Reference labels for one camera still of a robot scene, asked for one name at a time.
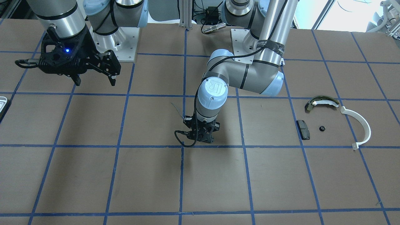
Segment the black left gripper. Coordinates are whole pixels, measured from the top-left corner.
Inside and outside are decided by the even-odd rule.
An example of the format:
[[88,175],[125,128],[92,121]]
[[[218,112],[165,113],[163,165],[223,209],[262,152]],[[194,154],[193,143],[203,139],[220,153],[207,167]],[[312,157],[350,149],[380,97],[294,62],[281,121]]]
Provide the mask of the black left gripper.
[[199,121],[196,118],[191,118],[191,140],[196,142],[213,143],[213,132],[220,129],[220,123],[216,120],[211,122]]

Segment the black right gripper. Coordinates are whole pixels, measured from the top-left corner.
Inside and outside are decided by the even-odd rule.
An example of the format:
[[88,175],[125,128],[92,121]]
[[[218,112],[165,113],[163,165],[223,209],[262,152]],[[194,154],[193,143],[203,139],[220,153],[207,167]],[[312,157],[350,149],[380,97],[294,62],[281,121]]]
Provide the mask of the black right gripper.
[[72,37],[59,37],[50,25],[41,44],[37,67],[49,74],[69,76],[76,86],[81,85],[80,74],[88,69],[103,73],[111,86],[121,72],[121,64],[113,50],[99,53],[87,25]]

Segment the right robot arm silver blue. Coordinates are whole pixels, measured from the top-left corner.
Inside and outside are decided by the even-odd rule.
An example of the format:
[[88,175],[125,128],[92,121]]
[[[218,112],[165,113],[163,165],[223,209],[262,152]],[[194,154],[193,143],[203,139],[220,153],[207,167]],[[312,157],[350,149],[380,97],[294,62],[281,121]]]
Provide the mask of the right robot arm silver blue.
[[143,28],[148,23],[147,0],[29,0],[28,5],[46,28],[38,59],[16,60],[20,68],[39,68],[46,74],[70,77],[76,86],[79,75],[95,70],[115,86],[121,72],[117,52],[132,50],[124,28]]

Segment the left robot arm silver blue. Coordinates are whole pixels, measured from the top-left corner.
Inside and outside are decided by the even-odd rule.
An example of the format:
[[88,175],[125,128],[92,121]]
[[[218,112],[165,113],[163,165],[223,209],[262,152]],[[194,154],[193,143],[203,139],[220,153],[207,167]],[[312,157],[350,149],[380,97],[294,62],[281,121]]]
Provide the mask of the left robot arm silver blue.
[[195,94],[193,115],[183,120],[190,131],[182,134],[194,143],[212,143],[213,132],[220,128],[216,118],[229,87],[266,96],[280,92],[284,74],[278,67],[297,5],[297,0],[222,1],[223,22],[248,30],[244,54],[226,49],[211,54]]

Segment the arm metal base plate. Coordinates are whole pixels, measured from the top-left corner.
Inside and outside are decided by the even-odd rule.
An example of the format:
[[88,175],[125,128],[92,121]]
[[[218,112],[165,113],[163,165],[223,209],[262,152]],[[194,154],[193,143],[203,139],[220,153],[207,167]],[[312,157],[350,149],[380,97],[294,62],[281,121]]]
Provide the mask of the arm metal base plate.
[[119,62],[134,63],[140,30],[139,27],[120,27],[114,34],[102,36],[90,28],[90,34],[99,52],[113,50]]
[[[255,51],[256,44],[258,42],[255,39],[248,29],[231,29],[231,39],[232,39],[232,47],[233,54],[235,56],[247,55]],[[234,58],[235,61],[251,64],[253,62],[254,55],[248,57],[238,57]],[[285,61],[284,58],[281,58],[279,66],[284,66]]]

